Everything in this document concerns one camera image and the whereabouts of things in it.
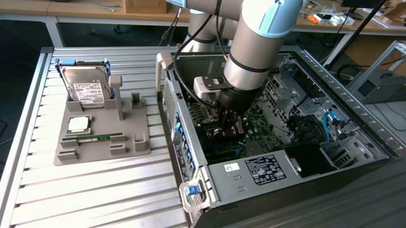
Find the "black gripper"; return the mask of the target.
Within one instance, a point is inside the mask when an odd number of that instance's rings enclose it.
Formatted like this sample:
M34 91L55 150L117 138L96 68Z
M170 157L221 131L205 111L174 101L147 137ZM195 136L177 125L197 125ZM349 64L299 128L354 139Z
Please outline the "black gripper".
M226 110L234 111L237 114L245 114L254 103L257 95L258 89L241 90L230 88L221 91L218 101Z

